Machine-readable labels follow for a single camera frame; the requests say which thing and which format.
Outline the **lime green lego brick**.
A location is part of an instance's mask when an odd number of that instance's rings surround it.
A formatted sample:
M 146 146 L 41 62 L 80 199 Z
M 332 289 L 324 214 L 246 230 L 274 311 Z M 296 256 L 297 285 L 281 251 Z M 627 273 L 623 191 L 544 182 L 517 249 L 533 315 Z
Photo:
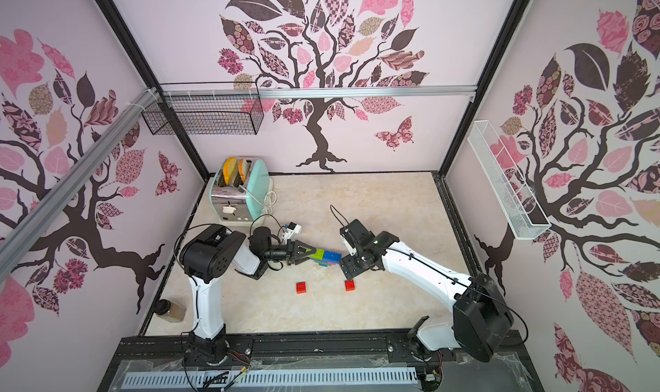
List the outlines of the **lime green lego brick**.
M 324 261 L 325 251 L 323 249 L 317 249 L 314 254 L 309 256 L 313 261 Z

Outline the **blue lego brick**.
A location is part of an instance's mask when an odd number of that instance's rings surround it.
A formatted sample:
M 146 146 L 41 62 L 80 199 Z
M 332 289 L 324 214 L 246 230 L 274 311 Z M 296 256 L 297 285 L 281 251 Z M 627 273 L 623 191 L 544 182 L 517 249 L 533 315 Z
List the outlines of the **blue lego brick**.
M 323 255 L 323 261 L 330 264 L 338 264 L 342 258 L 342 254 L 335 253 L 332 251 L 325 251 Z

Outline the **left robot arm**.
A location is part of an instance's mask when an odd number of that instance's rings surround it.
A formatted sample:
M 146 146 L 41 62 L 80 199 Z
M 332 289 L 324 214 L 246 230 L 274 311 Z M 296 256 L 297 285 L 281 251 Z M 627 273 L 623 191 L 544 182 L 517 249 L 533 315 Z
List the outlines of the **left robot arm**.
M 304 242 L 278 238 L 261 226 L 246 235 L 224 225 L 205 224 L 177 254 L 194 294 L 194 328 L 190 343 L 211 359 L 222 359 L 228 349 L 221 310 L 222 278 L 230 268 L 259 280 L 273 262 L 297 266 L 316 254 Z

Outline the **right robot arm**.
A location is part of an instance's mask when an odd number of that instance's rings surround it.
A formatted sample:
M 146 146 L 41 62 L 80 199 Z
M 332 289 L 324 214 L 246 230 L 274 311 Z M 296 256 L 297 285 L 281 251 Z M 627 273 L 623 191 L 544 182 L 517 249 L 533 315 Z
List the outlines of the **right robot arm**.
M 367 271 L 393 273 L 450 311 L 447 318 L 424 316 L 409 330 L 407 346 L 412 356 L 427 360 L 435 352 L 458 348 L 481 362 L 493 358 L 512 328 L 514 316 L 490 277 L 441 266 L 387 231 L 372 233 L 357 219 L 342 226 L 340 236 L 349 251 L 340 260 L 347 280 Z

